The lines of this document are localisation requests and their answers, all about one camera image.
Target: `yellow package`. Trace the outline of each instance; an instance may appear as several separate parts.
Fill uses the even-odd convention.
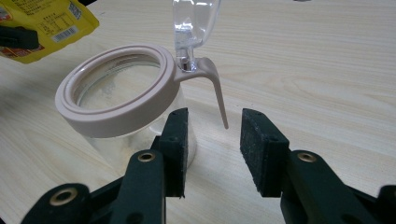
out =
[[[99,21],[78,0],[0,0],[0,26],[37,31],[37,49],[0,47],[0,56],[32,63],[90,34]]]

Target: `printed label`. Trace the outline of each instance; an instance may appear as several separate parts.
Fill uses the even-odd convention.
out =
[[[44,49],[43,46],[38,46],[37,49],[10,49],[5,47],[0,47],[0,54],[8,58],[25,57],[33,52],[37,52]]]
[[[64,12],[62,14],[52,13],[44,17],[44,21],[38,27],[46,36],[54,36],[67,30],[74,25],[73,20]]]
[[[12,2],[26,15],[32,16],[46,8],[52,7],[52,3],[56,1],[57,0],[13,0]]]
[[[76,26],[72,26],[69,29],[67,29],[67,30],[65,30],[65,31],[53,36],[52,40],[58,43],[58,42],[60,42],[60,41],[62,41],[64,39],[66,39],[67,37],[70,37],[70,36],[76,34],[77,32],[78,32],[77,27]]]
[[[69,11],[73,14],[73,16],[76,17],[77,20],[79,20],[81,17],[81,10],[79,10],[79,8],[76,7],[76,5],[74,5],[72,2],[70,2]]]

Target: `wood grain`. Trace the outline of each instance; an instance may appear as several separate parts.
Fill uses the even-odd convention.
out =
[[[19,223],[49,189],[91,190],[116,172],[57,112],[64,77],[89,57],[130,43],[173,52],[170,1],[97,1],[101,25],[37,63],[0,59],[0,217]],[[396,2],[223,1],[197,57],[218,67],[230,129],[211,83],[182,87],[198,150],[186,198],[169,199],[168,223],[284,223],[279,199],[263,199],[239,152],[242,108],[265,113],[291,149],[321,155],[357,189],[396,183]]]

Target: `screw hole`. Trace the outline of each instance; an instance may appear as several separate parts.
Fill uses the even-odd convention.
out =
[[[301,152],[297,156],[302,161],[314,162],[317,160],[317,158],[315,156],[313,156],[309,153],[306,153],[306,152]]]
[[[126,218],[127,224],[139,224],[143,221],[143,215],[141,213],[132,213]]]
[[[143,153],[143,154],[140,154],[139,157],[137,157],[137,159],[142,162],[152,161],[155,159],[155,154],[152,154],[149,152]]]
[[[49,199],[49,204],[53,206],[61,206],[70,203],[77,197],[77,194],[78,192],[75,188],[61,189],[52,195]]]
[[[343,221],[347,224],[361,224],[362,223],[358,218],[356,218],[350,214],[341,215],[341,219],[343,219]]]

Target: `clear plastic handle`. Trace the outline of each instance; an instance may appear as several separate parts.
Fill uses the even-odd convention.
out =
[[[193,49],[208,39],[219,11],[220,0],[174,0],[177,65],[184,71],[196,69]]]

